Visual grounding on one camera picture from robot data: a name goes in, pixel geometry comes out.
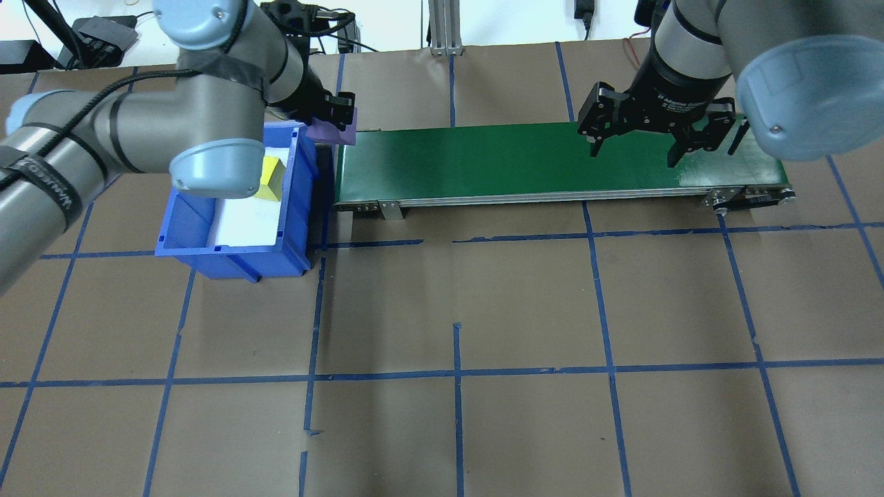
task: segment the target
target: black cable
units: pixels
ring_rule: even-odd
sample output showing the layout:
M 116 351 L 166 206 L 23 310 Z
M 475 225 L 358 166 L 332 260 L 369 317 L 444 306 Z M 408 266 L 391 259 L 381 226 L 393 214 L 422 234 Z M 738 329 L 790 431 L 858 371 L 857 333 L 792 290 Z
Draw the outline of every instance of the black cable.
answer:
M 61 16 L 61 19 L 64 19 L 64 20 L 65 20 L 65 24 L 67 25 L 67 19 L 65 19 L 65 15 L 61 12 L 61 8 L 58 7 L 58 2 L 56 2 L 56 0 L 52 0 L 52 5 L 55 6 L 56 11 L 58 11 L 58 15 Z M 68 30 L 71 32 L 71 35 L 76 37 L 76 41 L 80 41 L 80 42 L 82 42 L 82 39 L 80 38 L 80 34 L 78 34 L 77 31 L 74 30 L 73 27 L 71 27 L 70 25 L 68 25 L 67 28 L 68 28 Z M 80 64 L 83 66 L 82 69 L 89 69 L 89 66 L 86 65 L 86 59 L 83 58 L 83 52 L 80 50 L 80 44 L 77 43 L 77 42 L 75 42 L 75 43 L 73 44 L 73 47 L 74 47 L 74 48 L 76 49 L 76 51 L 77 51 L 77 59 L 80 61 Z M 73 61 L 72 61 L 72 60 L 68 60 L 68 61 L 67 61 L 67 67 L 65 67 L 65 70 L 66 70 L 66 71 L 70 71 L 70 70 L 72 69 L 72 66 L 73 66 Z
M 251 0 L 242 0 L 240 4 L 240 9 L 236 14 L 236 22 L 233 23 L 233 31 L 230 33 L 230 37 L 227 38 L 227 41 L 224 42 L 219 48 L 222 52 L 227 53 L 230 51 L 230 48 L 236 43 L 237 38 L 240 37 L 240 32 L 242 31 L 242 26 L 246 23 L 246 11 L 248 8 L 248 3 Z M 191 78 L 198 74 L 201 74 L 199 71 L 195 71 L 193 69 L 178 69 L 174 71 L 151 71 L 149 73 L 141 73 L 135 74 L 133 76 L 128 76 L 123 78 L 122 80 L 117 80 L 111 83 L 110 85 L 104 87 L 104 89 L 95 96 L 92 97 L 86 105 L 83 106 L 80 111 L 78 111 L 71 120 L 67 121 L 67 123 L 62 126 L 62 128 L 58 131 L 58 133 L 53 136 L 49 141 L 43 145 L 40 150 L 37 151 L 37 155 L 40 157 L 46 157 L 55 147 L 58 146 L 59 143 L 64 140 L 68 134 L 73 131 L 77 125 L 86 118 L 86 116 L 98 106 L 99 103 L 102 102 L 105 98 L 110 96 L 113 92 L 118 89 L 128 86 L 136 81 L 141 80 L 150 80 L 154 78 Z
M 366 50 L 371 50 L 371 51 L 373 51 L 373 52 L 380 51 L 380 50 L 377 50 L 377 49 L 372 49 L 370 46 L 368 46 L 368 45 L 366 45 L 366 44 L 359 43 L 359 42 L 357 42 L 357 41 L 355 41 L 355 40 L 351 40 L 351 39 L 349 39 L 349 38 L 345 38 L 345 37 L 343 37 L 343 36 L 335 36 L 334 34 L 327 34 L 326 36 L 330 36 L 330 37 L 332 37 L 332 38 L 337 38 L 338 40 L 343 40 L 343 41 L 345 41 L 345 42 L 352 43 L 353 45 L 356 45 L 357 47 L 363 47 L 364 49 L 366 49 Z
M 233 31 L 230 33 L 230 38 L 227 38 L 227 41 L 221 45 L 221 53 L 230 52 L 230 48 L 236 43 L 237 38 L 240 37 L 242 25 L 246 24 L 246 12 L 250 2 L 251 0 L 242 0 L 240 2 L 240 9 L 236 12 L 236 22 L 233 23 Z
M 270 19 L 273 21 L 273 24 L 277 25 L 280 30 L 283 30 L 286 33 L 299 34 L 301 36 L 317 38 L 319 36 L 331 36 L 332 33 L 337 33 L 338 31 L 344 29 L 356 20 L 356 15 L 350 11 L 342 12 L 341 14 L 342 15 L 337 19 L 329 19 L 338 21 L 338 24 L 336 26 L 329 27 L 328 29 L 320 29 L 319 31 L 306 31 L 304 29 L 298 29 L 297 27 L 288 26 L 272 17 L 270 17 Z
M 190 78 L 192 76 L 196 76 L 200 74 L 199 71 L 194 71 L 193 69 L 178 69 L 174 71 L 151 71 L 149 73 L 140 73 L 135 74 L 134 76 L 128 76 L 123 78 L 122 80 L 117 80 L 111 83 L 110 85 L 104 87 L 104 89 L 95 94 L 86 105 L 77 112 L 71 120 L 67 121 L 67 123 L 62 126 L 62 128 L 58 131 L 58 133 L 52 137 L 51 140 L 47 141 L 45 145 L 43 145 L 40 150 L 37 151 L 37 155 L 40 157 L 46 157 L 55 147 L 58 146 L 61 141 L 67 137 L 68 134 L 73 131 L 75 127 L 95 108 L 99 103 L 102 102 L 105 98 L 110 96 L 113 92 L 118 89 L 128 86 L 136 81 L 141 80 L 150 80 L 153 78 Z
M 34 23 L 31 21 L 31 15 L 27 13 L 27 5 L 25 5 L 25 0 L 21 0 L 21 8 L 25 11 L 25 18 L 27 18 L 27 24 L 31 25 L 31 30 L 34 31 L 34 36 L 37 37 L 37 42 L 40 43 L 40 46 L 43 46 L 43 42 L 40 40 L 40 35 L 37 34 L 37 28 L 34 27 Z

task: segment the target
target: red wire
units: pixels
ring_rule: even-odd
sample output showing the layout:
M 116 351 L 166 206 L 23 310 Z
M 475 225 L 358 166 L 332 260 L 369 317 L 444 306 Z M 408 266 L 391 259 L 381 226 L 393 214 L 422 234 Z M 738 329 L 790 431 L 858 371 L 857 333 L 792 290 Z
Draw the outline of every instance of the red wire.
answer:
M 636 65 L 641 65 L 642 62 L 638 60 L 638 55 L 636 54 L 636 49 L 632 46 L 632 38 L 635 36 L 639 36 L 640 34 L 645 34 L 648 31 L 651 31 L 650 28 L 645 29 L 644 31 L 639 31 L 638 33 L 633 33 L 629 35 L 629 38 L 623 38 L 623 41 L 626 42 L 626 45 L 629 47 L 629 51 L 632 52 L 632 57 L 636 60 Z

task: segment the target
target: green conveyor belt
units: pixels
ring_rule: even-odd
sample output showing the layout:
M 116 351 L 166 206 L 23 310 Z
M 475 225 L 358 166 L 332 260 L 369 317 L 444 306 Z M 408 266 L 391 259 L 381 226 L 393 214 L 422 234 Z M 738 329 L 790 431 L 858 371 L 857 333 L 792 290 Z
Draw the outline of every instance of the green conveyor belt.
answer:
M 714 187 L 785 187 L 782 163 L 751 131 L 727 148 L 666 165 L 673 138 L 634 132 L 605 141 L 598 157 L 576 123 L 470 126 L 359 133 L 341 148 L 336 205 L 418 205 L 701 195 Z

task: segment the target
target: blue joint cover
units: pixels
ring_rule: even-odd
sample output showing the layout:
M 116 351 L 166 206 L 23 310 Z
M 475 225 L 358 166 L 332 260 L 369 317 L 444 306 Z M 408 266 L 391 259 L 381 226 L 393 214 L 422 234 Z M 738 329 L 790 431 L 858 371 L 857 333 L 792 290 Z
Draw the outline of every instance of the blue joint cover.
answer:
M 206 50 L 227 41 L 233 31 L 242 0 L 154 0 L 160 28 L 185 50 Z M 248 0 L 246 26 L 255 15 Z
M 53 93 L 60 93 L 63 91 L 72 90 L 56 89 L 43 93 L 32 93 L 30 95 L 22 96 L 19 100 L 16 100 L 12 107 L 9 109 L 9 117 L 6 118 L 6 134 L 12 134 L 13 131 L 19 129 L 21 125 L 25 124 L 25 117 L 27 116 L 27 112 L 31 110 L 31 107 L 34 107 L 34 104 L 37 103 L 38 100 L 47 95 L 52 95 Z
M 209 141 L 171 160 L 171 184 L 193 195 L 246 198 L 258 191 L 263 158 L 264 145 L 257 140 Z
M 858 149 L 884 134 L 884 42 L 827 34 L 784 43 L 746 66 L 736 97 L 773 157 Z

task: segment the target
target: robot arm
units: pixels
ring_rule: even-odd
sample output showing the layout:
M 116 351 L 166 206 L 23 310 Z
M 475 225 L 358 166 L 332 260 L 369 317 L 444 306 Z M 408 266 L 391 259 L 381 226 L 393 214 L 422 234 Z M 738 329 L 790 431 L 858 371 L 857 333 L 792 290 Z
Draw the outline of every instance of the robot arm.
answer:
M 124 172 L 168 172 L 197 195 L 258 189 L 265 109 L 344 129 L 354 96 L 333 96 L 270 14 L 251 0 L 155 0 L 181 48 L 176 71 L 125 78 L 99 94 L 26 96 L 0 141 L 0 294 Z M 171 92 L 112 93 L 154 77 Z
M 669 6 L 652 23 L 655 4 Z M 593 157 L 633 130 L 671 133 L 670 167 L 717 149 L 736 119 L 734 100 L 715 98 L 731 73 L 748 123 L 730 153 L 749 123 L 762 150 L 796 161 L 884 134 L 881 0 L 641 0 L 642 9 L 652 45 L 632 85 L 620 93 L 600 81 L 579 112 Z

